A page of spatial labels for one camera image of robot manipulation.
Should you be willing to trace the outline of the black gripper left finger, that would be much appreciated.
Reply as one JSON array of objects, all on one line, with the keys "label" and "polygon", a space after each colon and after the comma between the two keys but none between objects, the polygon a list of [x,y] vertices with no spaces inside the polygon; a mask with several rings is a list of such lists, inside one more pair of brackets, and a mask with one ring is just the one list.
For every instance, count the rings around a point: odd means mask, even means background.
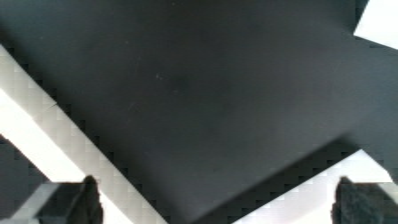
[{"label": "black gripper left finger", "polygon": [[102,202],[93,176],[82,182],[47,182],[38,187],[9,224],[102,224]]}]

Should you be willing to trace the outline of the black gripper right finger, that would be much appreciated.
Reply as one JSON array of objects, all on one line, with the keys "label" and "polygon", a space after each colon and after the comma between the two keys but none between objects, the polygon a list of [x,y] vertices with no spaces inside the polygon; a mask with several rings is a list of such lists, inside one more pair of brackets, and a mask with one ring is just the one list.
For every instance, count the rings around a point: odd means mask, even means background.
[{"label": "black gripper right finger", "polygon": [[398,185],[342,177],[331,218],[333,224],[398,224]]}]

